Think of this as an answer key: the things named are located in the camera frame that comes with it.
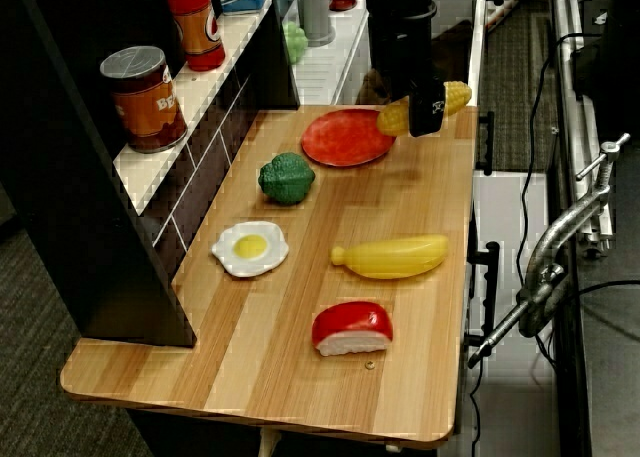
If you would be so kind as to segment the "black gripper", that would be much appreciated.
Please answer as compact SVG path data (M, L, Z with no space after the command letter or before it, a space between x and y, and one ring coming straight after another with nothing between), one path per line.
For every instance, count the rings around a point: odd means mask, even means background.
M409 96L412 137L440 130L446 103L445 86L432 59L430 19L371 19L373 68L392 101Z

